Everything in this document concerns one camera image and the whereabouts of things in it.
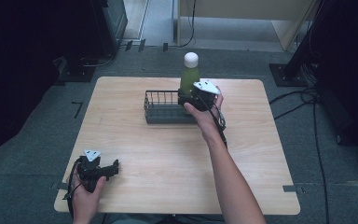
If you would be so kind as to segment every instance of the controller strap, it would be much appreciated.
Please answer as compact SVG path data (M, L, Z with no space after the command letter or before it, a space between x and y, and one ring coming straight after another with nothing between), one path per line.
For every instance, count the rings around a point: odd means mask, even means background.
M68 202L69 213L71 214L72 220L74 219L74 207L72 205L72 195L74 194L74 191L77 188L77 187L74 188L73 185L74 174L75 174L75 168L79 162L80 162L80 158L75 161L74 166L72 167L71 174L69 175L68 192L63 197L63 200L66 200Z
M205 107L208 109L209 113L211 114L212 118L213 118L213 121L214 121L214 124L216 125L216 128L217 128L217 131L219 132L220 134L220 137L222 138L222 141L223 143L225 144L225 146L227 147L227 139L225 137L225 134L223 133L223 131L225 130L226 128L226 120L225 120L225 117L223 116L222 114L222 111L217 107L216 104L213 104L214 107L216 107L217 109L217 112L219 113L219 119L213 114L212 112L212 107L209 107L205 101L202 100L201 97L199 97L199 99L202 101L202 103L205 105Z

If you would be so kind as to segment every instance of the person's left hand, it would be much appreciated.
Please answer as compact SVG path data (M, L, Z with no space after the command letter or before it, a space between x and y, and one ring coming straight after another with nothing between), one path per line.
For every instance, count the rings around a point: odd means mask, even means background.
M74 187L79 186L73 194L72 206L74 208L74 224L91 223L92 218L97 213L100 203L101 192L105 184L106 177L102 176L95 187L94 192L88 192L78 175L74 174Z

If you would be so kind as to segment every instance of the gray carpet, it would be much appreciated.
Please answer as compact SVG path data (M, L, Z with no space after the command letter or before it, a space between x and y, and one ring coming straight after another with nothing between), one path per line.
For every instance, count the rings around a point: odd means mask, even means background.
M98 77L179 77L189 49L121 49L108 65L98 67L91 83L51 87L21 132L0 147L0 223L70 223L69 214L53 204ZM292 54L194 49L203 77L257 78L268 98L303 88L277 88L269 63L287 63ZM77 118L78 105L84 103ZM271 106L274 116L301 104L298 95ZM330 223L358 223L358 147L341 147L322 105L316 107L320 150L327 183ZM268 223L325 223L324 185L313 132L312 105L276 120L301 212L266 216ZM101 223L102 215L93 223Z

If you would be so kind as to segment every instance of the black cable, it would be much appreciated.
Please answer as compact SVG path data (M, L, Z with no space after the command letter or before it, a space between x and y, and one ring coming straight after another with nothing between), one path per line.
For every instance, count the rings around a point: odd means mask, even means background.
M211 116L213 118L214 124L216 125L217 131L219 132L220 137L222 138L223 143L225 144L226 148L228 148L227 147L227 139L225 137L225 134L223 133L223 127L220 125L219 120L213 114L212 109L203 101L203 99L201 97L199 97L197 94L196 94L196 96L202 101L202 103L205 105L205 107L208 108L208 111L209 111L209 113L211 114ZM219 114L220 114L221 112L220 112L219 108L216 105L214 105L214 106L216 107L217 112L219 112Z
M326 224L329 224L330 217L329 217L329 211L328 211L327 184L326 184L326 178L325 178L325 174L324 174L324 165L322 164L321 150L319 148L318 129L317 129L317 125L316 125L316 101L313 104L313 131L315 133L315 145L316 145L316 150L318 152L319 166L321 167L322 180L323 180L323 184L324 184L324 209L325 209L325 216L326 216Z
M75 190L80 187L80 185L84 184L84 181L81 181L80 184L78 184L73 190L71 190L69 193L68 193L68 196L69 197L72 197L72 195L75 193Z
M213 105L214 105L214 107L216 107L217 112L219 112L219 118L220 118L219 119L219 125L220 125L220 127L222 127L222 131L224 131L225 128L226 128L226 119L223 116L222 111L217 107L217 105L215 103L213 103Z
M192 15L192 19L191 19L191 37L190 37L190 39L188 40L188 42L185 43L184 45L181 45L181 46L173 46L174 48L183 48L183 47L187 46L187 45L191 42L191 40L193 39L193 37L194 37L194 17L195 17L195 15L196 15L196 2L197 2L197 0L194 0L194 4L193 4L193 15Z
M109 64L113 58L115 58L115 54L113 53L112 56L104 63L96 63L96 64L82 64L84 67L100 67Z
M322 174L322 180L323 180L323 185L324 185L324 208L325 208L325 219L326 219L326 224L328 224L330 222L330 217L329 217L329 208L328 208L328 192L327 192L327 184L326 184L326 179L325 179L325 173L324 173L324 166L322 163L322 156L321 156L321 150L319 147L319 137L318 137L318 127L317 127L317 122L316 122L316 105L319 103L319 96L318 94L313 94L313 93L317 93L316 90L314 88L307 88L303 91L292 91L289 93L286 93L284 95L278 96L275 99L273 99L272 101L270 101L270 104L275 103L278 100L281 100L282 98L288 96L288 95L292 95L295 93L300 93L300 98L301 101L303 102L301 105L297 106L296 108L289 110L283 114L281 114L280 116L278 116L275 119L278 119L288 113L291 113L297 109L299 109L301 106L303 105L307 105L307 104L313 104L313 132L314 132L314 137L315 137L315 146L316 146L316 151L318 154L318 161L319 161L319 166L321 168L321 174ZM311 96L310 100L306 100L304 98L305 95Z
M318 79L314 75L315 68L310 63L303 63L301 64L301 69L305 77L315 85L318 82Z
M76 168L76 165L78 162L79 162L79 160L76 160L74 162L74 166L72 167L71 174L69 176L68 192L63 197L63 200L66 200L68 202L68 209L69 209L69 213L71 214L72 219L74 219L74 207L72 205L72 194L82 184L82 183L80 183L80 185L78 185L75 189L72 189L72 182L74 180L75 168Z
M216 219L209 218L209 217L194 216L194 215L182 215L182 216L187 218L187 219L190 219L192 221L195 221L197 223L204 223L204 222L224 223L224 219L223 220L216 220ZM197 217L199 217L201 219L205 219L205 221L200 221L199 219L197 219Z

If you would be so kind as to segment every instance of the forearm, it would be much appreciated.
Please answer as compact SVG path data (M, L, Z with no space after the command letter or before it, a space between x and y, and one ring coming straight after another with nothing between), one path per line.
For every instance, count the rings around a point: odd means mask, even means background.
M218 132L204 137L210 149L217 196L226 223L265 223L254 194Z

